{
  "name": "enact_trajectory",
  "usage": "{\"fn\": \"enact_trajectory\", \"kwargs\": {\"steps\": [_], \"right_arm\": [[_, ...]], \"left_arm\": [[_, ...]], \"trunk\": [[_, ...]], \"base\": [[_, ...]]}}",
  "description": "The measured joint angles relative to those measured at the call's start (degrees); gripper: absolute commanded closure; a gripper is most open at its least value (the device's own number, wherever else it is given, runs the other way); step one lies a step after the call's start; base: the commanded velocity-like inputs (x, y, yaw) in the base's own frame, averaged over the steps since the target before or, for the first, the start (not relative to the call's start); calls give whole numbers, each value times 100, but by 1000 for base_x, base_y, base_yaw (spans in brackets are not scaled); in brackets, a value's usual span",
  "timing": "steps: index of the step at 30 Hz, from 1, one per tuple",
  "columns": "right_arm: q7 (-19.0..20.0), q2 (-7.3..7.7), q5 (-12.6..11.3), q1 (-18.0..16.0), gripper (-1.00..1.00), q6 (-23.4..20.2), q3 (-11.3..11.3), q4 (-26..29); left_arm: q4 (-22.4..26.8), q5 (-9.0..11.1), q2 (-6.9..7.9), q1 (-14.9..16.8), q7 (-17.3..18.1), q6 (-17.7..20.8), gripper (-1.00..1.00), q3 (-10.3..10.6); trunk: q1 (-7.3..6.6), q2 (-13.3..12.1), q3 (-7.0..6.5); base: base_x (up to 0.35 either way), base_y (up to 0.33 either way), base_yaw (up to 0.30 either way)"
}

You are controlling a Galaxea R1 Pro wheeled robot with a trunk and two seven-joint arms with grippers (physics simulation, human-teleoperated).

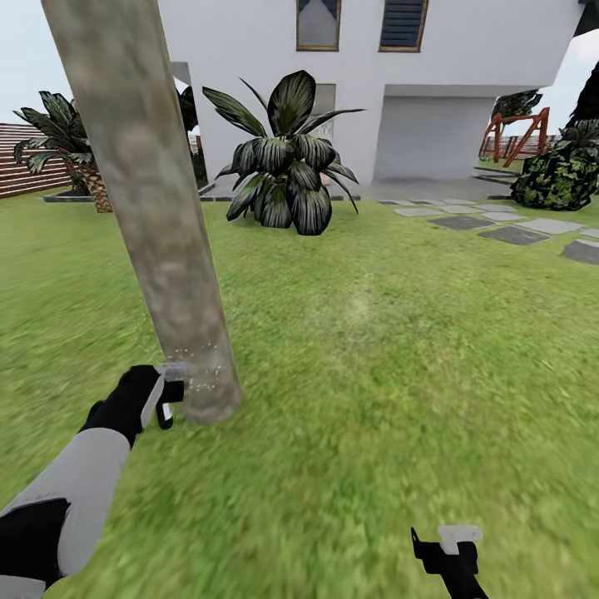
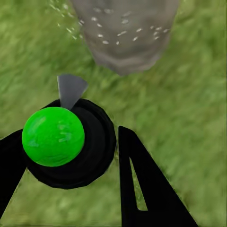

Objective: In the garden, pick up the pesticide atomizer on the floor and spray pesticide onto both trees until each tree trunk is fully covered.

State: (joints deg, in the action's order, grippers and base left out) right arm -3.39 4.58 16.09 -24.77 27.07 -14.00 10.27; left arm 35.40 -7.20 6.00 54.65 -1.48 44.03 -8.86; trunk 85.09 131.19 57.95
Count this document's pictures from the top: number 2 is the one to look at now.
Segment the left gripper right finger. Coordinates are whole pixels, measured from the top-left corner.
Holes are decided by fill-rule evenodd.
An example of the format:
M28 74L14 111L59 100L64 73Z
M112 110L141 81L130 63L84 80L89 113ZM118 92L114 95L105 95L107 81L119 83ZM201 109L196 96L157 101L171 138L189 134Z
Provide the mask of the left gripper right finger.
M198 227L136 133L119 126L122 227ZM137 208L130 157L148 211Z

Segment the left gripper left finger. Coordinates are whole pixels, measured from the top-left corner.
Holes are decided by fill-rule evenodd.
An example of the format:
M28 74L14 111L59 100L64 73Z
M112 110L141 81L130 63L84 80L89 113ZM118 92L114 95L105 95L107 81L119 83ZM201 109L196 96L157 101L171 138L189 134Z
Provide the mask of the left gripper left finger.
M0 218L26 169L22 147L22 129L0 140Z

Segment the pesticide atomizer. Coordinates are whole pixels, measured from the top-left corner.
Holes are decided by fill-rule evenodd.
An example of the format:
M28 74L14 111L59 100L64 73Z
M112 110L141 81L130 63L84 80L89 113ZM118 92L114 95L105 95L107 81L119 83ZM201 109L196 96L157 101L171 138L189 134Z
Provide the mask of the pesticide atomizer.
M38 110L22 129L22 155L37 180L68 190L104 175L118 144L105 110L81 99L88 82L65 73L57 80L60 99Z

